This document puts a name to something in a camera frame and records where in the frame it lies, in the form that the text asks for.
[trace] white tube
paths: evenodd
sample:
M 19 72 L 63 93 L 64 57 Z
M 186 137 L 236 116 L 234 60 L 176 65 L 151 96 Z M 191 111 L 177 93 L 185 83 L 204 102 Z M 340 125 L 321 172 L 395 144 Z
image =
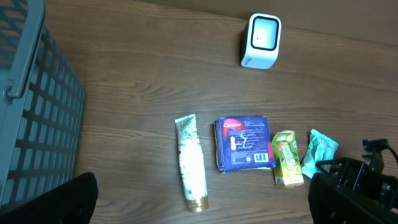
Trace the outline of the white tube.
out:
M 209 207 L 203 153 L 194 114 L 176 119 L 178 154 L 185 198 L 190 212 Z

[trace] gold tube cap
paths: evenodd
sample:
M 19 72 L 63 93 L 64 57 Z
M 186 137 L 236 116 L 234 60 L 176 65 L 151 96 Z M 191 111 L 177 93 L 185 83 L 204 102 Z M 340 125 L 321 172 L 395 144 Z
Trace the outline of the gold tube cap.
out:
M 202 212 L 209 208 L 209 200 L 207 196 L 196 200 L 187 200 L 187 207 L 189 212 Z

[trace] yellow carton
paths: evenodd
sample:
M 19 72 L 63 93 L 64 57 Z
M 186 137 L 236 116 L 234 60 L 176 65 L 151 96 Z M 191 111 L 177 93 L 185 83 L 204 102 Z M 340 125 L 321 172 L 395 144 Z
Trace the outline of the yellow carton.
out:
M 275 184 L 282 187 L 304 184 L 294 131 L 277 133 L 272 140 L 272 150 L 276 161 Z

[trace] black object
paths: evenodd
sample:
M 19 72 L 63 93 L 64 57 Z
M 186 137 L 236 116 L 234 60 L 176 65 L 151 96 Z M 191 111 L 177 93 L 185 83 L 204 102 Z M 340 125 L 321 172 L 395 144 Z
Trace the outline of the black object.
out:
M 308 201 L 315 224 L 318 223 L 398 223 L 398 179 L 381 174 L 381 152 L 389 149 L 398 156 L 387 139 L 364 140 L 364 155 L 371 161 L 342 158 L 320 161 L 321 171 L 313 176 Z
M 87 224 L 97 198 L 95 176 L 86 172 L 0 216 L 0 223 Z

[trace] wooden table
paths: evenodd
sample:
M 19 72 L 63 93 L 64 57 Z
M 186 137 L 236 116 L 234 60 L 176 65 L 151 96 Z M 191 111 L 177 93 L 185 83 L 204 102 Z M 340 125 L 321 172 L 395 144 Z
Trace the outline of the wooden table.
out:
M 263 114 L 315 128 L 360 159 L 364 138 L 398 149 L 398 47 L 283 27 L 270 70 L 239 66 L 246 21 L 132 0 L 47 0 L 46 25 L 86 87 L 77 173 L 98 179 L 92 223 L 311 223 L 310 179 L 279 189 L 270 170 L 222 174 L 213 121 Z M 188 213 L 174 119 L 195 113 L 210 208 Z M 385 173 L 397 165 L 384 155 Z

